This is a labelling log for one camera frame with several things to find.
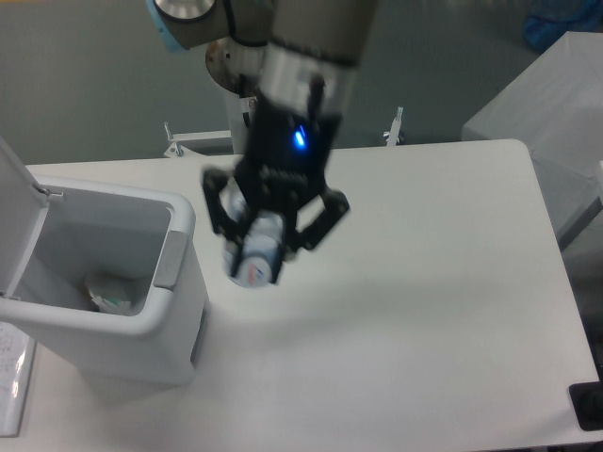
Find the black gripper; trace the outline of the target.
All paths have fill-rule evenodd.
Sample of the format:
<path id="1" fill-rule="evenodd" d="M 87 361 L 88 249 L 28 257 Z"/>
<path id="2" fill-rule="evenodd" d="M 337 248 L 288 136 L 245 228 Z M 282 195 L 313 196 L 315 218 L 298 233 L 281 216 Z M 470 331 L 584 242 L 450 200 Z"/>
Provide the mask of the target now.
<path id="1" fill-rule="evenodd" d="M 220 200 L 233 173 L 217 167 L 203 170 L 202 187 L 213 232 L 235 244 L 228 272 L 231 277 L 238 273 L 245 237 L 262 211 L 284 216 L 271 284 L 278 283 L 287 259 L 295 257 L 299 249 L 314 250 L 349 212 L 345 194 L 327 187 L 325 179 L 341 121 L 340 113 L 301 113 L 259 93 L 244 155 L 235 169 L 236 184 L 245 201 L 238 220 L 227 214 Z M 323 209 L 298 231 L 299 210 L 316 197 L 321 198 Z"/>

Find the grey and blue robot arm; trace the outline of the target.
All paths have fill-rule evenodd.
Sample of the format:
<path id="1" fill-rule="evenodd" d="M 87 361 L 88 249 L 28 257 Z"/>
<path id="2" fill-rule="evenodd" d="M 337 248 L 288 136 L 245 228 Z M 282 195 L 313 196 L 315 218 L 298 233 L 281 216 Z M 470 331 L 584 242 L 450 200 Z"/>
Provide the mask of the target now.
<path id="1" fill-rule="evenodd" d="M 224 266 L 242 287 L 277 283 L 349 211 L 325 169 L 350 100 L 374 1 L 151 1 L 165 45 L 234 44 L 227 72 L 254 91 L 241 158 L 206 168 L 202 188 Z"/>

